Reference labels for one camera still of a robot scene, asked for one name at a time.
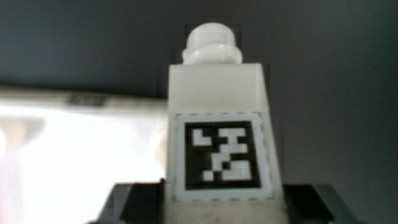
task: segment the white knob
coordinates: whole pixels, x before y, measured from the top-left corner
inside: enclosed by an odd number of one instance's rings
[[[219,23],[203,24],[193,31],[184,51],[184,64],[241,64],[234,31]]]

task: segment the black and white pattern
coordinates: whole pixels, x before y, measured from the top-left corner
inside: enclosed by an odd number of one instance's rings
[[[259,113],[179,115],[177,199],[273,196]]]
[[[259,188],[251,122],[187,123],[186,144],[187,189]]]

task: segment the white rounded top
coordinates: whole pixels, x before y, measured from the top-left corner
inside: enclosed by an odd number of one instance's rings
[[[184,64],[243,63],[235,34],[227,25],[203,24],[193,31],[184,51]]]

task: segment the white rectangular block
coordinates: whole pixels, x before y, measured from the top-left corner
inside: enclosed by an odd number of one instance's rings
[[[260,64],[171,66],[166,223],[289,224]]]

